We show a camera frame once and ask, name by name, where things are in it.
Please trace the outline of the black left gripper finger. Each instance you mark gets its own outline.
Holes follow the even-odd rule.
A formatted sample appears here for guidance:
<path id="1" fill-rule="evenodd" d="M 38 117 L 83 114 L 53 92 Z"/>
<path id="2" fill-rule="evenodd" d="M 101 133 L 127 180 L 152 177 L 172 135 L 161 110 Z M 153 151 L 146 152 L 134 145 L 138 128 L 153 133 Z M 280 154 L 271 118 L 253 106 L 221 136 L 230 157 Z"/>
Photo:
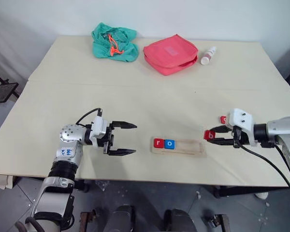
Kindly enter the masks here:
<path id="1" fill-rule="evenodd" d="M 125 156 L 132 153 L 135 153 L 136 150 L 133 149 L 117 149 L 117 150 L 110 150 L 108 152 L 109 156 Z"/>
<path id="2" fill-rule="evenodd" d="M 111 122 L 111 129 L 114 130 L 115 128 L 121 128 L 121 129 L 135 129 L 137 128 L 136 125 L 125 122 L 125 121 L 112 121 Z"/>

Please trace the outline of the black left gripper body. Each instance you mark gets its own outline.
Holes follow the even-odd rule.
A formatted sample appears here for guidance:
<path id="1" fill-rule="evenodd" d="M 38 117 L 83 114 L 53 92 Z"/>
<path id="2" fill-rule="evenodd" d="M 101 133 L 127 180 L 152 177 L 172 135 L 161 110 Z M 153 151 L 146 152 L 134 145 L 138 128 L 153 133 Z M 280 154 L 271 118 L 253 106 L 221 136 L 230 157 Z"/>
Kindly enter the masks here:
<path id="1" fill-rule="evenodd" d="M 113 146 L 114 135 L 112 131 L 114 130 L 113 122 L 109 124 L 106 128 L 106 134 L 103 137 L 103 153 L 107 155 L 114 155 L 115 151 L 111 149 Z"/>

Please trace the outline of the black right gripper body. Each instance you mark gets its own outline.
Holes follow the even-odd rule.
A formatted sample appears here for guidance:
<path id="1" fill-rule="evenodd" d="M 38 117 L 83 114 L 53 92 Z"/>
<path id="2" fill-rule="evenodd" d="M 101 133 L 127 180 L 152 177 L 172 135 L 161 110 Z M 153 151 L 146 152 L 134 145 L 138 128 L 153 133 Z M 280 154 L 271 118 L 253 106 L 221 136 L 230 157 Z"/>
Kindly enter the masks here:
<path id="1" fill-rule="evenodd" d="M 250 145 L 247 134 L 244 133 L 240 127 L 234 126 L 232 135 L 234 148 L 240 148 L 242 145 Z"/>

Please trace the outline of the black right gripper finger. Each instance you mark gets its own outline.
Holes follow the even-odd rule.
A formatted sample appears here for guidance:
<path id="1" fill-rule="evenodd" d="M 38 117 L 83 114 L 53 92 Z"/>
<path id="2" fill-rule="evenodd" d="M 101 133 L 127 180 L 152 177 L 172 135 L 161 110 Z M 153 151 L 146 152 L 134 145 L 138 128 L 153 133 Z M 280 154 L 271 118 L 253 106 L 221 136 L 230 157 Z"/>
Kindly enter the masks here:
<path id="1" fill-rule="evenodd" d="M 234 139 L 225 139 L 225 138 L 213 138 L 208 139 L 207 142 L 216 144 L 216 145 L 234 145 Z"/>
<path id="2" fill-rule="evenodd" d="M 221 125 L 211 128 L 210 131 L 213 131 L 215 133 L 228 133 L 232 131 L 232 129 L 228 128 L 226 125 Z"/>

